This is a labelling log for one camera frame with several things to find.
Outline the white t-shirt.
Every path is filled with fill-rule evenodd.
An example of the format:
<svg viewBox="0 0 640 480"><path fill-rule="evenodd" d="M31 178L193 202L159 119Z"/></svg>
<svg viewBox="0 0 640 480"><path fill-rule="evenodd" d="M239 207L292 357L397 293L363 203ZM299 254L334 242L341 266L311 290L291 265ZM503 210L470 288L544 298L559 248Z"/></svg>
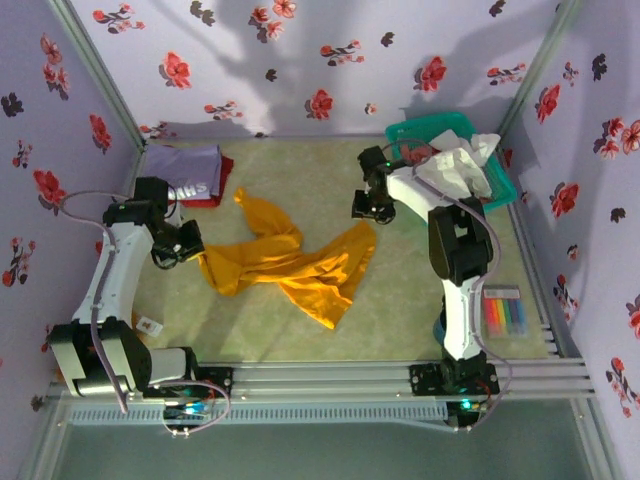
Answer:
<svg viewBox="0 0 640 480"><path fill-rule="evenodd" d="M472 134L467 140L452 129L445 130L429 142L436 153L418 165L415 173L450 198L490 198L493 190L485 168L500 140L494 133Z"/></svg>

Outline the orange t-shirt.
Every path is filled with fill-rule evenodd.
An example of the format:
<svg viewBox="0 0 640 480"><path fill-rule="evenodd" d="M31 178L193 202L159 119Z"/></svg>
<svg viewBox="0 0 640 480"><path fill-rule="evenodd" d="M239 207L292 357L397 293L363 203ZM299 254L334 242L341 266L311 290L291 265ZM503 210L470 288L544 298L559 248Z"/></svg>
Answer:
<svg viewBox="0 0 640 480"><path fill-rule="evenodd" d="M328 329L352 306L372 260L377 236L364 221L312 253L304 236L275 204L239 188L234 201L255 238L232 245L207 245L199 268L217 293L235 296L251 286L276 284L290 302Z"/></svg>

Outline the lavender folded printed t-shirt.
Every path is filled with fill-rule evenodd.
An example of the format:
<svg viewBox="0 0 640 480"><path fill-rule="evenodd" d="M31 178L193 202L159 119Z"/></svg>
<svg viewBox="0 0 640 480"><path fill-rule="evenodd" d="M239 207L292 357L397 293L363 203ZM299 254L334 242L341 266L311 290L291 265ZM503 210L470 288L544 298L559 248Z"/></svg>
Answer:
<svg viewBox="0 0 640 480"><path fill-rule="evenodd" d="M170 200L207 200L219 194L221 167L217 144L185 148L151 144L142 175L165 180Z"/></svg>

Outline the teal plastic basket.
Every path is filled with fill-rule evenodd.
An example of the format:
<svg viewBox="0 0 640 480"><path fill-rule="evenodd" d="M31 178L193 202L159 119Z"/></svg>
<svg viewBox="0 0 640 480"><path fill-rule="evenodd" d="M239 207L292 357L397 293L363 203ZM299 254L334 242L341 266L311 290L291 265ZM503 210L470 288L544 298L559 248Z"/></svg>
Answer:
<svg viewBox="0 0 640 480"><path fill-rule="evenodd" d="M472 122L464 114L443 112L390 125L385 129L385 135L389 143L400 139L429 143L447 130L452 130L458 137L467 141L471 141L472 136L477 133ZM485 204L486 212L507 206L516 200L516 188L495 153L491 154L482 170L492 190L491 201Z"/></svg>

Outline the pale green table mat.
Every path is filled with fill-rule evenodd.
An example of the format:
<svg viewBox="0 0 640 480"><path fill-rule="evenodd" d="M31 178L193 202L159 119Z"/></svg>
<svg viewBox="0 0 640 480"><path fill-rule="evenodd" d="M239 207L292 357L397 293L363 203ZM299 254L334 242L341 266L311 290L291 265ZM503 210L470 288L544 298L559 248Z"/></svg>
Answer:
<svg viewBox="0 0 640 480"><path fill-rule="evenodd" d="M383 138L226 141L234 162L216 208L187 209L203 240L234 245L252 239L234 193L279 206L316 252L354 225L351 204L363 185L358 155L384 146ZM274 284L234 296L217 293L196 262L163 271L146 260L132 308L157 322L151 348L189 346L202 362L429 360L440 347L432 328L443 288L428 258L422 219L403 205L395 219L376 225L376 250L354 302L335 329L294 306Z"/></svg>

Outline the pack of coloured markers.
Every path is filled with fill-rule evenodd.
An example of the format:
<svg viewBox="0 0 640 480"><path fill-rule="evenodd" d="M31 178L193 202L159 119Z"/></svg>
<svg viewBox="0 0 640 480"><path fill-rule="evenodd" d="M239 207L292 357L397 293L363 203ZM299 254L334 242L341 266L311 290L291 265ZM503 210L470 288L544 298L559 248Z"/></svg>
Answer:
<svg viewBox="0 0 640 480"><path fill-rule="evenodd" d="M491 338L524 338L529 328L517 286L486 286L482 307L487 333Z"/></svg>

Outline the thin aluminium wall rail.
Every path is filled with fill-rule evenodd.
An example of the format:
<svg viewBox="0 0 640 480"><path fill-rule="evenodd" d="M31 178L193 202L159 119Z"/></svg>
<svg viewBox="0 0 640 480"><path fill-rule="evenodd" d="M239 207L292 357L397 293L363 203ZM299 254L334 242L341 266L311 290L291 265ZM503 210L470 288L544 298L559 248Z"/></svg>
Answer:
<svg viewBox="0 0 640 480"><path fill-rule="evenodd" d="M244 136L207 136L201 138L188 138L188 137L165 137L165 138L147 138L144 137L143 141L146 144L159 143L159 144L223 144L229 142L265 142L265 141L355 141L355 140L385 140L386 136L383 133L374 134L343 134L343 135L274 135L263 134L258 136L244 135Z"/></svg>

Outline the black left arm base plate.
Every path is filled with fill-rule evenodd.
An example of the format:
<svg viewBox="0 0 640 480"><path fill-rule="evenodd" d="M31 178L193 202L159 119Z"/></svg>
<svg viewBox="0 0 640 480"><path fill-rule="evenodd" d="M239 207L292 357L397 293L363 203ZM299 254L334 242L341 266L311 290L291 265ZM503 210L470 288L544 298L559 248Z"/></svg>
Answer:
<svg viewBox="0 0 640 480"><path fill-rule="evenodd" d="M231 394L234 384L232 367L198 367L185 378L151 383L143 392L150 399L206 400L222 398L220 390Z"/></svg>

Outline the long aluminium mounting rail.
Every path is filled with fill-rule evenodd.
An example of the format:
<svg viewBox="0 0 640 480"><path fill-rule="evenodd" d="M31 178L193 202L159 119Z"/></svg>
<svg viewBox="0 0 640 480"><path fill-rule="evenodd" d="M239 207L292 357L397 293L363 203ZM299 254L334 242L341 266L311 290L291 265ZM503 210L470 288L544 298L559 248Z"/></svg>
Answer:
<svg viewBox="0 0 640 480"><path fill-rule="evenodd" d="M442 401L535 400L592 398L595 389L583 360L549 358L513 360L494 365L500 385L497 395L414 396L406 362L312 362L202 364L198 367L232 367L230 398L257 403L328 401L388 401L427 398ZM143 397L149 383L120 391Z"/></svg>

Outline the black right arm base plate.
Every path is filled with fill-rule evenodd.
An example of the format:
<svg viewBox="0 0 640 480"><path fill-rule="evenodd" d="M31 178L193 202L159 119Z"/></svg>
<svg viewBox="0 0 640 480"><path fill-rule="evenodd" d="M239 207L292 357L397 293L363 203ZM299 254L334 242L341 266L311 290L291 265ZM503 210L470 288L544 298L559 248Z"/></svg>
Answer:
<svg viewBox="0 0 640 480"><path fill-rule="evenodd" d="M497 395L500 392L496 368L487 364L484 371L455 377L452 370L438 362L409 366L409 385L414 396Z"/></svg>

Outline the aluminium corner post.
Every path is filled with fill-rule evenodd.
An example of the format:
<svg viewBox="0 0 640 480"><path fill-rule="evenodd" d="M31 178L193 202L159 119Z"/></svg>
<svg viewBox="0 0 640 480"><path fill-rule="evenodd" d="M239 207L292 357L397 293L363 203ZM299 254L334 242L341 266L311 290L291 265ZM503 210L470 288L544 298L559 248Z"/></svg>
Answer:
<svg viewBox="0 0 640 480"><path fill-rule="evenodd" d="M554 13L552 24L537 50L527 73L518 88L516 95L509 106L502 122L499 125L498 134L504 138L514 124L516 117L521 114L529 97L533 94L537 82L554 58L565 33L571 28L578 16L584 0L561 0Z"/></svg>
<svg viewBox="0 0 640 480"><path fill-rule="evenodd" d="M70 0L45 0L60 25L68 35L84 66L96 83L104 100L126 131L139 152L144 150L146 141L138 130L134 118L124 101L115 81L106 68L97 48Z"/></svg>

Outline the aluminium frame leg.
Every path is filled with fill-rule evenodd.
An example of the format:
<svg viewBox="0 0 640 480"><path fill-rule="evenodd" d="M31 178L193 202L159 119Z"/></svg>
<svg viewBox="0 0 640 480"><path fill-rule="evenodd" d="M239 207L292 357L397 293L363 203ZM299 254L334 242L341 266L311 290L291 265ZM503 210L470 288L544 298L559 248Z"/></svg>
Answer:
<svg viewBox="0 0 640 480"><path fill-rule="evenodd" d="M15 480L53 480L67 429L68 406L51 398L39 411L39 423Z"/></svg>
<svg viewBox="0 0 640 480"><path fill-rule="evenodd" d="M591 480L625 480L602 411L595 399L570 400Z"/></svg>

